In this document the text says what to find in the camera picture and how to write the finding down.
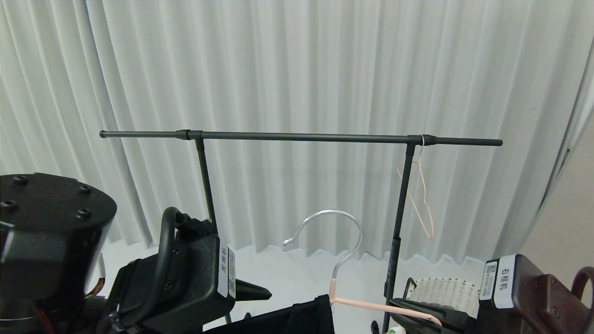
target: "white floor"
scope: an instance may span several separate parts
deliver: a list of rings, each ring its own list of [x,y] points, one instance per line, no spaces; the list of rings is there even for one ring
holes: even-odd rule
[[[156,251],[157,248],[145,249],[141,244],[106,244],[103,254],[107,266],[107,279],[101,295],[109,293],[120,267],[135,259],[150,256]],[[277,247],[269,247],[256,254],[253,247],[246,247],[236,250],[235,254],[237,278],[263,286],[272,292],[272,298],[268,301],[236,303],[231,317],[233,320],[239,320],[243,319],[246,312],[255,316],[327,294],[334,265],[346,251],[337,257],[326,251],[318,251],[305,257],[302,250],[283,252]],[[387,253],[381,260],[369,254],[364,254],[359,260],[350,259],[338,273],[336,295],[383,304],[387,265]],[[474,259],[467,259],[462,265],[458,265],[448,257],[443,257],[438,263],[431,264],[423,257],[416,256],[408,261],[399,262],[394,295],[402,295],[408,277],[455,277],[480,286],[483,268],[484,263]],[[95,272],[91,282],[95,282],[97,275]],[[336,333],[370,333],[371,322],[377,320],[381,325],[382,318],[383,314],[378,311],[339,304],[334,306]],[[204,326],[204,329],[224,323],[223,319],[218,319]]]

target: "vertical rack pole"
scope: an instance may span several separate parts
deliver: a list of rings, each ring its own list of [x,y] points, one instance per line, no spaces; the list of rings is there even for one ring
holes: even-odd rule
[[[394,235],[392,236],[392,245],[390,249],[390,261],[388,262],[388,274],[386,283],[384,284],[384,297],[386,298],[386,305],[389,305],[390,300],[394,298],[394,285],[396,283],[396,268],[398,267],[398,256],[400,255],[400,228],[402,227],[402,217],[405,211],[406,192],[408,190],[408,183],[410,179],[410,169],[412,167],[412,158],[415,155],[416,144],[406,145],[406,160],[405,168],[402,172],[402,183],[400,184],[400,196],[398,198],[398,209],[396,211],[396,222],[394,223]],[[390,313],[384,313],[384,323],[382,325],[382,333],[388,332],[390,326]]]
[[[206,196],[206,206],[208,208],[208,216],[214,226],[214,233],[219,234],[217,228],[217,219],[214,216],[214,202],[213,192],[210,189],[210,178],[208,177],[208,166],[206,165],[206,153],[204,152],[204,139],[199,137],[196,139],[196,149],[198,150],[198,160],[200,161],[200,174],[202,174],[202,183],[204,184],[204,194]]]

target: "white wicker basket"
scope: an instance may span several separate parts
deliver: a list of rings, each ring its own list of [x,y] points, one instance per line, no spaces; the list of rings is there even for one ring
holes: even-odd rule
[[[479,311],[479,289],[457,278],[425,278],[410,286],[406,299],[449,307],[476,318]]]

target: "curtain fold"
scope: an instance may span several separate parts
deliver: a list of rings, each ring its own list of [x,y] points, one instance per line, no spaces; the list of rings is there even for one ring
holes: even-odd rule
[[[105,190],[119,207],[112,240],[157,243],[165,207],[200,219],[207,210],[192,142],[101,140],[103,129],[501,138],[499,148],[422,150],[435,239],[408,200],[400,255],[462,261],[520,249],[568,128],[583,126],[572,113],[591,2],[0,8],[2,173],[53,172]],[[404,145],[207,140],[206,153],[219,230],[234,247],[280,245],[304,217],[334,208],[361,218],[364,251],[389,249]],[[409,190],[428,224],[415,166]],[[324,217],[298,247],[339,253],[355,233]]]

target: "hanger hanging on rack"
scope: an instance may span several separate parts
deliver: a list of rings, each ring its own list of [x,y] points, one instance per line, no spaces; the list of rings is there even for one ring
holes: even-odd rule
[[[338,263],[336,263],[336,265],[334,266],[334,270],[332,271],[332,279],[330,280],[330,292],[328,293],[328,295],[330,297],[330,305],[332,305],[334,303],[339,303],[339,304],[344,304],[344,305],[349,305],[349,306],[368,308],[370,310],[402,314],[405,316],[429,320],[439,326],[442,326],[441,321],[439,321],[439,319],[437,319],[435,316],[432,316],[431,314],[408,310],[406,308],[401,308],[401,307],[382,305],[382,304],[374,304],[374,303],[369,303],[366,301],[358,301],[358,300],[352,300],[352,299],[347,299],[347,298],[342,298],[342,297],[336,297],[336,294],[335,294],[335,292],[336,292],[336,275],[338,274],[338,270],[340,269],[340,266],[346,260],[350,259],[353,255],[355,255],[355,253],[357,253],[359,251],[359,248],[361,247],[361,243],[363,242],[363,227],[361,227],[361,221],[359,219],[357,219],[357,217],[351,215],[350,213],[341,211],[341,210],[322,210],[322,211],[316,212],[313,215],[305,218],[301,222],[301,224],[299,225],[299,227],[297,227],[297,230],[293,234],[293,237],[283,241],[283,246],[286,246],[286,245],[292,243],[295,240],[295,238],[297,238],[297,236],[299,235],[301,230],[303,230],[305,225],[307,225],[314,218],[323,216],[323,215],[330,215],[330,214],[342,215],[342,216],[348,217],[359,228],[359,240],[357,241],[357,245],[355,246],[355,248],[352,251],[350,251],[346,256],[344,256],[342,259],[340,259],[340,261],[338,261]]]

